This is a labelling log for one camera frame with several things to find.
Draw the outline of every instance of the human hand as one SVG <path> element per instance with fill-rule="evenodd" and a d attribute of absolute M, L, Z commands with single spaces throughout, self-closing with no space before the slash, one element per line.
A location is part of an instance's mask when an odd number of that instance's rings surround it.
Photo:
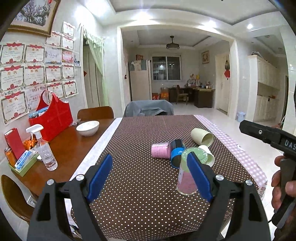
<path fill-rule="evenodd" d="M 278 156 L 275 158 L 274 163 L 279 167 L 281 159 L 285 158 L 284 156 Z M 279 209 L 281 206 L 281 187 L 278 186 L 281 181 L 281 171 L 277 171 L 271 181 L 271 186 L 274 187 L 272 191 L 272 201 L 271 205 L 274 209 Z M 286 193 L 291 197 L 296 197 L 296 181 L 287 182 L 285 187 Z M 287 219 L 287 223 L 290 223 L 294 217 L 296 217 L 296 208 L 294 208 L 290 217 Z"/>

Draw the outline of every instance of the green curtain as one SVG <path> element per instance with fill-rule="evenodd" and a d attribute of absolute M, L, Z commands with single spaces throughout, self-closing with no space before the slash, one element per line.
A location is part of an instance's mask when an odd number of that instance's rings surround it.
<path fill-rule="evenodd" d="M 104 98 L 104 106 L 109 105 L 108 101 L 108 90 L 105 82 L 104 75 L 104 39 L 101 37 L 93 36 L 90 34 L 85 28 L 83 32 L 84 38 L 87 40 L 87 44 L 89 45 L 89 49 L 94 57 L 94 61 L 96 66 L 102 75 L 102 88 L 103 88 L 103 98 Z"/>

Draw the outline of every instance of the brown tablecloth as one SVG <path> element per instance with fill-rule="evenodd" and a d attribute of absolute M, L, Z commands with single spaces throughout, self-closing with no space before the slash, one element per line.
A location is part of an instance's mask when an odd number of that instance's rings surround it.
<path fill-rule="evenodd" d="M 208 130 L 192 115 L 122 119 L 97 162 L 110 153 L 113 169 L 101 196 L 90 204 L 105 236 L 155 240 L 198 229 L 209 203 L 198 192 L 191 196 L 178 193 L 179 170 L 167 159 L 152 158 L 150 151 L 153 143 L 174 139 L 182 139 L 186 147 L 197 146 L 190 137 L 193 128 Z M 255 183 L 217 137 L 209 149 L 215 156 L 215 173 L 231 181 Z M 225 218 L 231 216 L 233 203 L 230 199 Z"/>

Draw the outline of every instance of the wall outlet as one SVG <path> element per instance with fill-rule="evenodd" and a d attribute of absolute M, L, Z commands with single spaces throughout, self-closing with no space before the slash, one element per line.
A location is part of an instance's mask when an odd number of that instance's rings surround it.
<path fill-rule="evenodd" d="M 27 203 L 32 207 L 36 206 L 36 200 L 32 196 L 29 197 L 29 199 L 27 200 Z"/>

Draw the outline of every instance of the metal screw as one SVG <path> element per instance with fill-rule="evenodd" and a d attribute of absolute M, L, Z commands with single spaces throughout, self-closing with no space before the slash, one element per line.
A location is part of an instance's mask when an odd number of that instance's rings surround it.
<path fill-rule="evenodd" d="M 84 176 L 82 174 L 79 174 L 76 176 L 77 181 L 82 181 L 84 179 Z"/>
<path fill-rule="evenodd" d="M 222 181 L 222 180 L 224 180 L 224 177 L 222 175 L 218 174 L 218 175 L 216 175 L 216 179 L 218 181 Z"/>
<path fill-rule="evenodd" d="M 253 182 L 251 181 L 251 180 L 246 180 L 246 184 L 248 185 L 248 186 L 252 186 L 253 185 Z"/>
<path fill-rule="evenodd" d="M 47 183 L 47 185 L 52 185 L 52 184 L 54 184 L 54 180 L 53 179 L 49 179 L 46 183 Z"/>

